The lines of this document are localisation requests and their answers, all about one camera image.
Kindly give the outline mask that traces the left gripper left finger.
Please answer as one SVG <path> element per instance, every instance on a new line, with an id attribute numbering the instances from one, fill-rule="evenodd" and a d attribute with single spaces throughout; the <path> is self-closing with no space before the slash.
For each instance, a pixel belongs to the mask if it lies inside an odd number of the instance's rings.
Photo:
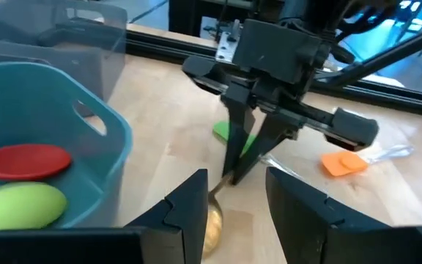
<path id="1" fill-rule="evenodd" d="M 208 173 L 194 172 L 125 227 L 136 231 L 129 263 L 200 263 L 207 222 Z"/>

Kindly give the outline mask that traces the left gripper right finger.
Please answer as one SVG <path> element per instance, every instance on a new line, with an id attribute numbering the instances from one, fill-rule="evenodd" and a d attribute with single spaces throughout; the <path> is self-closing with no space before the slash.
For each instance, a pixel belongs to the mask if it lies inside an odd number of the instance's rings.
<path id="1" fill-rule="evenodd" d="M 362 263 L 362 232 L 389 228 L 275 167 L 265 178 L 267 201 L 288 263 Z"/>

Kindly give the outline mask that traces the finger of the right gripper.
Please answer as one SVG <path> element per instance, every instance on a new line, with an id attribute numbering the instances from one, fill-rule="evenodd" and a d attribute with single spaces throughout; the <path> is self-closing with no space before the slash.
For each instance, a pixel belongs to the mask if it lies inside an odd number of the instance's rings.
<path id="1" fill-rule="evenodd" d="M 221 101 L 229 113 L 229 132 L 222 173 L 225 177 L 237 167 L 255 118 L 253 109 L 247 103 L 227 97 L 222 97 Z"/>
<path id="2" fill-rule="evenodd" d="M 237 185 L 254 167 L 259 158 L 286 138 L 297 138 L 303 122 L 298 118 L 286 117 L 282 114 L 268 114 L 247 151 L 240 157 L 233 171 L 232 185 Z"/>

